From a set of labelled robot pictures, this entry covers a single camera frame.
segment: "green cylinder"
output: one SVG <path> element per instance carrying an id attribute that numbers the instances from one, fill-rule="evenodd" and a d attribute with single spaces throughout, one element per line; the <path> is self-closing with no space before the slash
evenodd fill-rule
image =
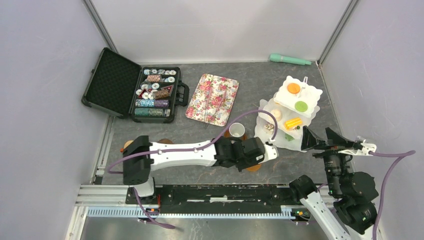
<path id="1" fill-rule="evenodd" d="M 269 60 L 271 62 L 276 62 L 276 63 L 288 63 L 288 64 L 297 64 L 297 65 L 312 64 L 312 62 L 304 60 L 304 59 L 290 57 L 290 56 L 283 56 L 277 53 L 272 53 L 271 55 L 269 55 Z"/>

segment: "open black case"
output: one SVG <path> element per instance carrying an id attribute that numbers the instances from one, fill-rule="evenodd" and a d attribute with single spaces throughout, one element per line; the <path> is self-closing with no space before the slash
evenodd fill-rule
<path id="1" fill-rule="evenodd" d="M 135 115 L 136 100 L 140 99 L 136 91 L 146 81 L 148 75 L 145 69 L 174 70 L 174 82 L 158 82 L 160 87 L 173 85 L 169 97 L 169 116 L 137 116 Z M 179 67 L 141 67 L 137 63 L 113 52 L 105 47 L 98 58 L 95 68 L 88 82 L 81 102 L 90 107 L 99 109 L 120 119 L 131 118 L 137 123 L 170 123 L 176 114 L 175 106 L 185 107 L 189 102 L 189 87 L 181 82 L 181 70 Z M 150 109 L 163 109 L 163 107 L 150 107 Z"/>

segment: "poker chip set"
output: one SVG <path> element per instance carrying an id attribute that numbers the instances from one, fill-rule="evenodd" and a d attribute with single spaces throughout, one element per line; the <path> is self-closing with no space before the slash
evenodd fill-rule
<path id="1" fill-rule="evenodd" d="M 104 48 L 91 72 L 82 103 L 118 118 L 170 123 L 175 106 L 186 106 L 189 100 L 179 67 L 141 67 Z"/>

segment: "floral placemat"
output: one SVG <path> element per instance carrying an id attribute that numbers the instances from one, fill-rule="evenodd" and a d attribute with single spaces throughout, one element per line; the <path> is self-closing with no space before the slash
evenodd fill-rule
<path id="1" fill-rule="evenodd" d="M 238 89 L 239 82 L 237 80 L 203 74 L 193 93 L 185 116 L 189 119 L 205 122 L 205 113 L 207 112 L 207 123 L 220 127 L 225 126 Z"/>

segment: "yellow corn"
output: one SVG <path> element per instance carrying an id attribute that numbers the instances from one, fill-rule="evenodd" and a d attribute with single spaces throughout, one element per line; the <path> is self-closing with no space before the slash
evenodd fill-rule
<path id="1" fill-rule="evenodd" d="M 301 125 L 301 124 L 302 124 L 301 118 L 300 117 L 295 117 L 295 118 L 292 118 L 292 119 L 286 121 L 284 123 L 284 127 L 287 130 L 291 130 L 291 129 L 293 129 L 296 126 Z"/>

